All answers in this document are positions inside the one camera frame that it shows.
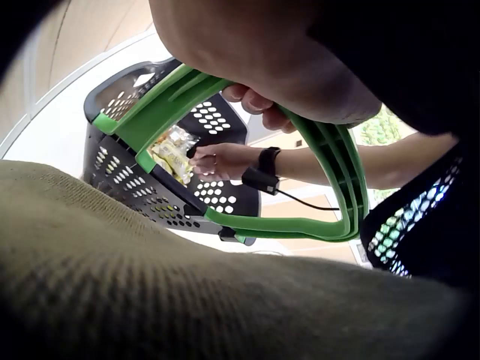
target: olive fabric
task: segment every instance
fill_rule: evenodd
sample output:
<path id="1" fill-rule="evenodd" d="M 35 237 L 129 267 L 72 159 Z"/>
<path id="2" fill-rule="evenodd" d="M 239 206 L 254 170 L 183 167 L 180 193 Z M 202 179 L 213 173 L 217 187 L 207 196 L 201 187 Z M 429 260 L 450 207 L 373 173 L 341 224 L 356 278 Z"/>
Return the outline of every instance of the olive fabric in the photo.
<path id="1" fill-rule="evenodd" d="M 0 194 L 3 359 L 423 359 L 462 313 L 440 283 L 196 244 L 45 165 L 0 161 Z"/>

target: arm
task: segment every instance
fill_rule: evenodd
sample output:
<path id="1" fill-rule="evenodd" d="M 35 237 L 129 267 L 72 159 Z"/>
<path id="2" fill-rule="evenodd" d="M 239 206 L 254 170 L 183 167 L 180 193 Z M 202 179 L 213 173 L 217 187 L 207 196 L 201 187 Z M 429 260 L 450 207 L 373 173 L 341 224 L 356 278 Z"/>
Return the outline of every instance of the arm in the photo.
<path id="1" fill-rule="evenodd" d="M 450 134 L 415 133 L 387 146 L 358 146 L 367 186 L 399 188 L 408 183 L 456 144 Z M 309 148 L 281 151 L 275 162 L 278 176 L 328 185 L 322 168 Z"/>

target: black cable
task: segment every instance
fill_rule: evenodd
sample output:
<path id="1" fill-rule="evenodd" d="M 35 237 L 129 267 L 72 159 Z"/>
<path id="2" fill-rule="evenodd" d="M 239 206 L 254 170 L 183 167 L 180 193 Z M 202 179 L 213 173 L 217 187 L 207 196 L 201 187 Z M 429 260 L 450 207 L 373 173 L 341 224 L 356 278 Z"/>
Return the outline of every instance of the black cable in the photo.
<path id="1" fill-rule="evenodd" d="M 289 198 L 295 200 L 295 201 L 298 201 L 300 204 L 304 204 L 304 205 L 307 205 L 309 207 L 312 207 L 314 209 L 317 209 L 317 210 L 324 210 L 324 211 L 335 211 L 335 210 L 340 210 L 338 207 L 320 207 L 320 206 L 315 206 L 315 205 L 312 205 L 312 204 L 309 204 L 309 203 L 306 203 L 300 199 L 297 199 L 295 196 L 292 196 L 284 191 L 281 191 L 280 189 L 277 189 L 277 191 L 280 193 L 280 194 L 284 194 L 285 196 L 288 196 Z"/>

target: black plastic basket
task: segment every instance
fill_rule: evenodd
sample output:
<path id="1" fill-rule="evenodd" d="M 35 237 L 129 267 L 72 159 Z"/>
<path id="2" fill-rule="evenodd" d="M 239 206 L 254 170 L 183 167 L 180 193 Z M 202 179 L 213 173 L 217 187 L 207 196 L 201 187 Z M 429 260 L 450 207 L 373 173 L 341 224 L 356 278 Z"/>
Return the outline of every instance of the black plastic basket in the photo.
<path id="1" fill-rule="evenodd" d="M 159 166 L 146 174 L 136 164 L 136 153 L 127 144 L 92 125 L 100 112 L 119 120 L 139 98 L 179 65 L 176 59 L 142 62 L 113 75 L 89 93 L 84 104 L 90 125 L 83 180 L 163 227 L 218 234 L 222 240 L 236 242 L 230 229 L 196 216 L 197 210 L 210 206 L 219 212 L 259 216 L 257 190 L 233 185 L 230 181 L 203 182 L 196 175 L 185 189 Z M 133 87 L 139 76 L 147 74 L 152 77 L 146 83 Z M 199 104 L 178 125 L 200 137 L 196 146 L 227 142 L 244 144 L 248 133 L 242 119 L 220 94 Z M 188 156 L 194 153 L 195 147 Z M 245 244 L 253 242 L 254 239 L 248 239 Z"/>

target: basket hole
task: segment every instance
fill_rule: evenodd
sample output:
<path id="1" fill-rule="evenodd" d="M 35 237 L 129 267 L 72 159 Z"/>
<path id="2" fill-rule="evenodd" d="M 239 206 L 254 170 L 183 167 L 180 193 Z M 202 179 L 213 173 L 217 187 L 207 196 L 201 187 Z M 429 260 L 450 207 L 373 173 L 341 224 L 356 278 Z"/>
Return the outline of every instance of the basket hole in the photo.
<path id="1" fill-rule="evenodd" d="M 153 76 L 155 75 L 154 72 L 151 72 L 150 74 L 143 74 L 140 75 L 135 83 L 133 84 L 133 87 L 139 87 L 143 84 L 145 84 L 148 80 L 150 80 Z"/>

